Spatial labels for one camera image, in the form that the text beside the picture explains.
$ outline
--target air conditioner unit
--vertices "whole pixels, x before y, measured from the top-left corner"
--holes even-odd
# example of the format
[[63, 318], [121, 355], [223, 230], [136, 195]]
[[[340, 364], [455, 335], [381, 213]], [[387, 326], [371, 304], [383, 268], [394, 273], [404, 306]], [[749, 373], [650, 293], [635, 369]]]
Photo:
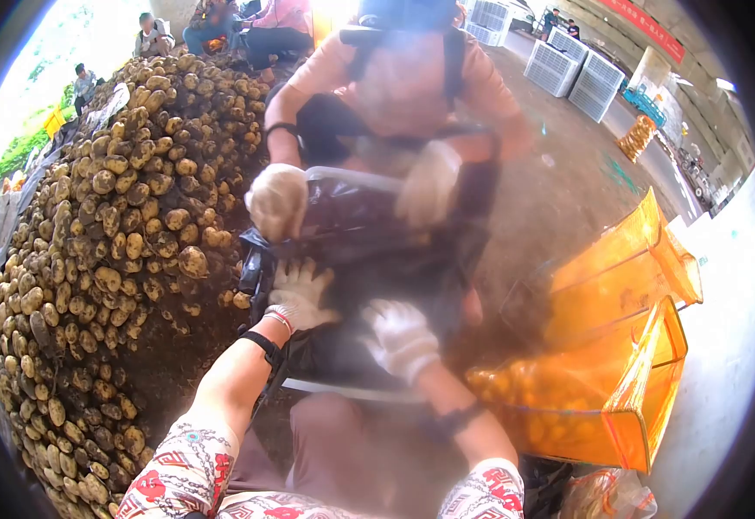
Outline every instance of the air conditioner unit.
[[530, 54], [525, 77], [548, 90], [552, 96], [563, 97], [570, 92], [571, 84], [577, 75], [579, 64], [576, 60], [536, 40]]
[[589, 46], [580, 42], [580, 40], [569, 35], [559, 27], [554, 27], [550, 30], [548, 44], [553, 48], [565, 51], [565, 56], [572, 60], [576, 60], [580, 65], [585, 62], [585, 58], [588, 57], [588, 54], [591, 51]]
[[515, 6], [510, 3], [477, 0], [472, 7], [472, 13], [467, 7], [465, 30], [485, 45], [502, 47], [505, 45], [514, 15]]
[[597, 122], [602, 120], [625, 73], [591, 51], [568, 99]]

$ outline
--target white work glove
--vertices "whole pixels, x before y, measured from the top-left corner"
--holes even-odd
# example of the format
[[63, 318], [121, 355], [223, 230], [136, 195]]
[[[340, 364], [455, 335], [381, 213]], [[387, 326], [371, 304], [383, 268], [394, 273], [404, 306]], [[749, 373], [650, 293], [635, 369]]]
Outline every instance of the white work glove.
[[446, 218], [461, 157], [443, 140], [432, 140], [418, 154], [395, 203], [395, 216], [410, 227], [425, 227]]
[[415, 306], [399, 301], [372, 300], [362, 311], [377, 336], [363, 343], [380, 367], [412, 385], [418, 373], [441, 358], [438, 339]]
[[287, 163], [262, 170], [245, 193], [245, 207], [259, 234], [271, 243], [300, 237], [309, 184], [305, 172]]
[[320, 297], [334, 279], [334, 272], [327, 268], [314, 277], [317, 264], [310, 257], [302, 264], [293, 260], [285, 272], [285, 262], [279, 262], [274, 277], [274, 290], [268, 296], [271, 304], [266, 314], [275, 312], [288, 321], [291, 333], [310, 330], [327, 322], [337, 322], [340, 314], [334, 310], [321, 310]]

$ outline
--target red and white patterned sleeve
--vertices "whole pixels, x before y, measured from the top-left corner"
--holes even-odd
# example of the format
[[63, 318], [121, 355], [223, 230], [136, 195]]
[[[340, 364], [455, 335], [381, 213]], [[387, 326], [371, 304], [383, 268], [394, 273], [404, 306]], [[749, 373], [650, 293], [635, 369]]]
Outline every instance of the red and white patterned sleeve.
[[441, 519], [525, 519], [525, 484], [513, 462], [487, 459], [462, 479], [441, 505]]
[[223, 421], [183, 414], [127, 489], [116, 517], [184, 517], [191, 512], [214, 517], [239, 445]]

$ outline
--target pile of potatoes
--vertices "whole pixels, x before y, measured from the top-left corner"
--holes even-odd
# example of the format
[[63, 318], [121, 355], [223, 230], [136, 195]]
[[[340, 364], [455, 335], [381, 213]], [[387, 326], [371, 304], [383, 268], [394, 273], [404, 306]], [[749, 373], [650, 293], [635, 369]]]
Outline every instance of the pile of potatoes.
[[87, 111], [120, 82], [128, 105], [108, 130], [79, 126], [0, 272], [0, 401], [64, 517], [114, 516], [153, 456], [144, 404], [114, 367], [149, 339], [150, 314], [185, 336], [203, 306], [250, 305], [233, 288], [242, 229], [226, 222], [247, 225], [243, 173], [266, 165], [256, 118], [268, 86], [227, 57], [137, 58]]

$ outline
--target red banner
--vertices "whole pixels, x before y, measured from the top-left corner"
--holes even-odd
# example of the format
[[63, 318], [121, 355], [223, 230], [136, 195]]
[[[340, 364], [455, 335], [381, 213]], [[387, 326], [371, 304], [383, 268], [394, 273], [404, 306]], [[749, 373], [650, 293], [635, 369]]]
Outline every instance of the red banner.
[[643, 13], [640, 7], [628, 2], [628, 0], [599, 1], [611, 7], [611, 9], [617, 14], [637, 26], [637, 28], [643, 31], [645, 35], [652, 38], [657, 45], [662, 47], [669, 56], [675, 58], [675, 61], [678, 63], [683, 61], [686, 51], [681, 43], [678, 42], [674, 36], [669, 34], [663, 26], [655, 22], [654, 18]]

